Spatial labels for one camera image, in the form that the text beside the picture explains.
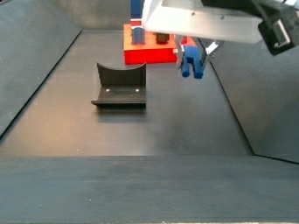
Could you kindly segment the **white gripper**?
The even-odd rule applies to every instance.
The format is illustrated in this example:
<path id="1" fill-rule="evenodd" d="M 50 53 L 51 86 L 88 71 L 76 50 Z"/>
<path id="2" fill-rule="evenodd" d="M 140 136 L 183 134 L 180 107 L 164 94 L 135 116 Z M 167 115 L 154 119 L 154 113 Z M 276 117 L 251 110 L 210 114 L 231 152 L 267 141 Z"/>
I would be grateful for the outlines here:
<path id="1" fill-rule="evenodd" d="M 144 0 L 142 25 L 151 32 L 171 33 L 176 48 L 176 66 L 183 63 L 183 36 L 215 39 L 200 44 L 202 67 L 206 67 L 224 41 L 255 44 L 262 40 L 258 25 L 262 19 L 240 10 L 203 5 L 202 0 Z"/>

